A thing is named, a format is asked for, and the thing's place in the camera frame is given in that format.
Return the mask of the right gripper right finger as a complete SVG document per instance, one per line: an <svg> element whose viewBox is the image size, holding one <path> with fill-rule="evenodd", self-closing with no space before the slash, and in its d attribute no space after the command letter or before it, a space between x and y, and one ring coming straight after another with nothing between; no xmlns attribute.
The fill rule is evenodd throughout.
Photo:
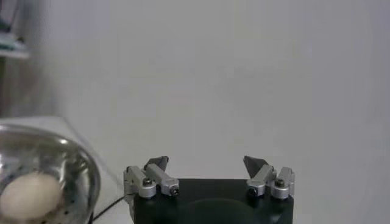
<svg viewBox="0 0 390 224"><path fill-rule="evenodd" d="M294 196L295 173L290 167L282 167L280 172L264 159L245 156L243 163L249 174L246 181L250 197L262 197L269 188L271 197L285 200Z"/></svg>

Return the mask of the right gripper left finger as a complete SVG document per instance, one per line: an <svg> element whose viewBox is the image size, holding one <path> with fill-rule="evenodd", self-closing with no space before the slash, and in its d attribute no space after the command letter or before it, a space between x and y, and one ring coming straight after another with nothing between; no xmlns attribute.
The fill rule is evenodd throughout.
<svg viewBox="0 0 390 224"><path fill-rule="evenodd" d="M179 180L165 172L168 161L168 156L160 156L151 158L143 168L128 166L123 173L124 195L152 198L157 194L157 188L163 195L179 195Z"/></svg>

